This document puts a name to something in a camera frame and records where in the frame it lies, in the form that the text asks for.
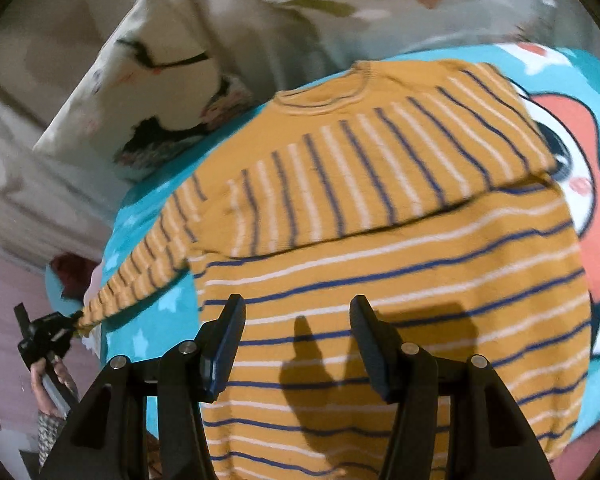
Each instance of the green leaf print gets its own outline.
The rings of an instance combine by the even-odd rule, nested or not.
[[[320,10],[321,12],[326,12],[327,14],[338,18],[346,18],[357,10],[353,5],[331,0],[289,0],[282,5]]]

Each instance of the pink cheek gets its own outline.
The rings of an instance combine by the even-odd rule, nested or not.
[[[569,180],[569,187],[580,196],[589,196],[593,189],[591,180],[583,176],[576,176]]]

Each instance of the person's arm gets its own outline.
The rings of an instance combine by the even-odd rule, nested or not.
[[[54,369],[61,383],[65,384],[77,397],[78,391],[75,382],[61,359],[56,359]],[[40,359],[40,361],[31,365],[31,389],[38,405],[38,457],[41,468],[64,427],[64,418],[62,418],[42,385],[44,373],[44,359]]]

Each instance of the person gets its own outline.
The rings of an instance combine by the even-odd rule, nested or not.
[[[55,357],[54,370],[58,375],[59,381],[64,384],[79,399],[78,387],[74,378],[71,377],[69,370],[62,359]],[[45,360],[31,365],[31,389],[36,398],[38,406],[38,457],[40,468],[45,464],[52,447],[56,443],[62,428],[64,428],[64,418],[56,408],[54,402],[46,392],[42,384],[42,378],[45,373]],[[162,465],[160,464],[160,445],[158,440],[149,432],[147,436],[147,465],[149,469],[149,478],[151,480],[160,480],[162,478]]]

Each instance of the cartoon character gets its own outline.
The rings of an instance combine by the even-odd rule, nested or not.
[[[592,299],[591,358],[600,358],[600,153],[598,124],[582,102],[560,94],[529,96],[516,86],[558,163],[560,183],[580,237]]]

